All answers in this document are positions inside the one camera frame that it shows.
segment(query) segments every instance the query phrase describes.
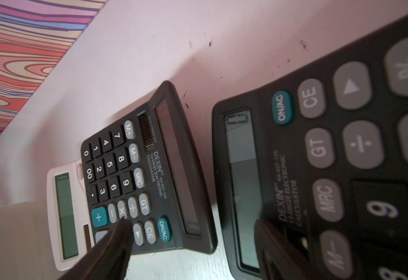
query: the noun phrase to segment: black calculator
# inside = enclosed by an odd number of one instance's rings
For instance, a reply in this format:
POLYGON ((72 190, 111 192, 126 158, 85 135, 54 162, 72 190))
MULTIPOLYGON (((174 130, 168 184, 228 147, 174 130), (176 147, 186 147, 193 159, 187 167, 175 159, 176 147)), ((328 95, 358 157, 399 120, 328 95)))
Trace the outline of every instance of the black calculator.
POLYGON ((95 243, 119 219, 130 219, 133 255, 216 249, 201 165, 169 81, 148 102, 86 139, 81 159, 95 243))
POLYGON ((230 270, 265 218, 323 279, 408 280, 408 17, 212 112, 230 270))

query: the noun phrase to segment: teal on/ac button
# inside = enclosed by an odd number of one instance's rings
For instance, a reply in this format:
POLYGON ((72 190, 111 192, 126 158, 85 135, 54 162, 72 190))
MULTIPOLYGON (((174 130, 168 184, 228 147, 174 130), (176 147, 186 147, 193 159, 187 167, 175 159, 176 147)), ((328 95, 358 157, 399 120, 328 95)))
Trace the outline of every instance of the teal on/ac button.
POLYGON ((157 221, 157 228, 159 229, 160 239, 163 242, 168 242, 171 239, 170 222, 166 218, 160 218, 157 221))
POLYGON ((293 100, 287 91, 278 91, 271 100, 272 117, 280 126, 289 124, 294 118, 293 100))

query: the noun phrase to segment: calculator display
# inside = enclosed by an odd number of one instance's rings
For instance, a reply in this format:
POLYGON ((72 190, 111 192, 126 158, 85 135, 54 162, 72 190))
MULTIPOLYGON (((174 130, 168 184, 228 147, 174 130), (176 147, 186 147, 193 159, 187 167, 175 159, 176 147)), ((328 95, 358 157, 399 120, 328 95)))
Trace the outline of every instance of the calculator display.
POLYGON ((224 125, 234 188, 240 259, 242 264, 258 269, 254 224, 262 208, 262 197, 251 111, 225 115, 224 125))
POLYGON ((157 105, 156 113, 173 175, 174 185, 178 194, 179 207, 181 208, 182 218, 184 219, 185 231, 188 234, 200 235, 201 228, 198 223, 198 216, 196 215, 195 206, 191 198, 184 163, 182 162, 181 153, 179 152, 173 122, 165 99, 157 105))
POLYGON ((55 184, 61 227, 62 254, 64 259, 70 259, 78 256, 78 243, 76 241, 69 174, 64 173, 55 176, 55 184))

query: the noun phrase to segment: patterned wall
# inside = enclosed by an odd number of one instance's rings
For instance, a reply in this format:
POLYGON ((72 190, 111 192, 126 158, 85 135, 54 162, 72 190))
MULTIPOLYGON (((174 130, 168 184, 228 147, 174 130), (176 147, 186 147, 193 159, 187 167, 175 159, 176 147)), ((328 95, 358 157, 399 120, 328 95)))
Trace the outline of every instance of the patterned wall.
POLYGON ((107 0, 0 0, 0 133, 107 0))

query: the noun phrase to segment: stain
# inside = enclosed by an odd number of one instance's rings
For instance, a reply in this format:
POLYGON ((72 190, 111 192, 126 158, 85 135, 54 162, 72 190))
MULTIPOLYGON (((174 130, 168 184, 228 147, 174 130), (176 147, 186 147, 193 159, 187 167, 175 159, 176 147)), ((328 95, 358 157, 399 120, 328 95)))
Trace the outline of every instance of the stain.
POLYGON ((305 43, 303 40, 300 40, 300 44, 302 45, 302 48, 304 49, 304 50, 308 50, 307 49, 307 43, 305 43))

